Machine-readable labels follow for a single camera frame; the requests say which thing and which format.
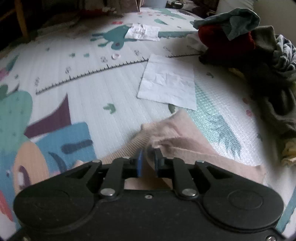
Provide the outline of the pink knit sweater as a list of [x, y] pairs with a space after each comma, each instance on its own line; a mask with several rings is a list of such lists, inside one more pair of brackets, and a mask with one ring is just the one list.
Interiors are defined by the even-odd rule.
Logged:
[[152, 151], [157, 148], [161, 149], [163, 156], [180, 158], [187, 164], [205, 161], [254, 182], [264, 181], [265, 169], [262, 166], [248, 166], [218, 154], [184, 110], [159, 122], [144, 123], [131, 141], [101, 160], [104, 164], [110, 164], [116, 158], [132, 157], [138, 149], [143, 149], [143, 176], [129, 178], [125, 181], [125, 188], [168, 189], [172, 186], [171, 181], [156, 178], [154, 172]]

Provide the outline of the white crumpled paper sheet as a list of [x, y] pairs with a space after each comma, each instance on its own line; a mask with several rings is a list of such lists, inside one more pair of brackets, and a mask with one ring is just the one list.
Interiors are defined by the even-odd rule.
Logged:
[[196, 110], [194, 67], [178, 59], [152, 54], [137, 97]]

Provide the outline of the cartoon print play mat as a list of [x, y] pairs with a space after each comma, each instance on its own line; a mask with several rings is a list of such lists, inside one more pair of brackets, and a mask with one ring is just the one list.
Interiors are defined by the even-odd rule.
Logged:
[[[242, 80], [200, 64], [188, 43], [194, 20], [143, 8], [43, 35], [1, 58], [2, 240], [19, 228], [13, 201], [20, 190], [117, 151], [143, 123], [178, 110], [137, 97], [152, 54], [194, 65], [197, 109], [188, 115], [219, 154], [266, 169], [264, 183], [285, 203], [277, 228], [295, 232], [295, 167], [280, 163], [276, 139]], [[125, 39], [132, 24], [160, 27], [159, 41]]]

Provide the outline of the cream quilted garment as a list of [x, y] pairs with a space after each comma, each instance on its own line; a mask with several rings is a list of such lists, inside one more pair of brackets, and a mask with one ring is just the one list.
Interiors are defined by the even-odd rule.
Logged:
[[296, 139], [285, 140], [285, 148], [282, 152], [281, 163], [283, 165], [294, 166], [296, 162]]

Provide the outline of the dark red black garment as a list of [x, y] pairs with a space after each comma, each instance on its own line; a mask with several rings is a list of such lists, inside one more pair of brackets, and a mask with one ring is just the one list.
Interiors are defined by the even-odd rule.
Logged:
[[208, 48], [200, 62], [240, 72], [262, 120], [279, 138], [295, 138], [295, 82], [274, 67], [273, 27], [257, 27], [228, 40], [221, 27], [201, 26], [198, 36]]

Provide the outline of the small white paper far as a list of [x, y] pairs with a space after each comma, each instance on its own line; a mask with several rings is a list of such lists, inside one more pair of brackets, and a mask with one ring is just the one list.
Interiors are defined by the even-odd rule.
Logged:
[[159, 41], [160, 27], [154, 27], [144, 24], [132, 24], [125, 34], [125, 39], [141, 41]]

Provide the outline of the teal blue garment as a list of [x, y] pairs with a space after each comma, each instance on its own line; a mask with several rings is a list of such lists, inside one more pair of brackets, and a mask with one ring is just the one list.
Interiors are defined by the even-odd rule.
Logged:
[[224, 31], [228, 40], [246, 34], [259, 26], [260, 17], [252, 10], [235, 8], [227, 13], [209, 16], [203, 20], [195, 20], [193, 27], [218, 26]]

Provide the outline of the grey hoodie garment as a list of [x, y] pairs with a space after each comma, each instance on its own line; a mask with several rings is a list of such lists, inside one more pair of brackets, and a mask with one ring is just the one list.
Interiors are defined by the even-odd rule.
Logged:
[[276, 35], [276, 49], [274, 50], [274, 67], [277, 72], [295, 82], [295, 46], [283, 35]]

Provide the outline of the wooden chair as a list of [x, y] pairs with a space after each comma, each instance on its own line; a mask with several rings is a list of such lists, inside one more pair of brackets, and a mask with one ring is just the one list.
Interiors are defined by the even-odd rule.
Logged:
[[24, 41], [27, 43], [30, 41], [25, 16], [23, 13], [23, 7], [22, 7], [22, 1], [21, 0], [15, 0], [15, 10], [16, 10], [16, 16], [18, 19], [18, 24], [20, 25], [20, 29], [23, 35]]

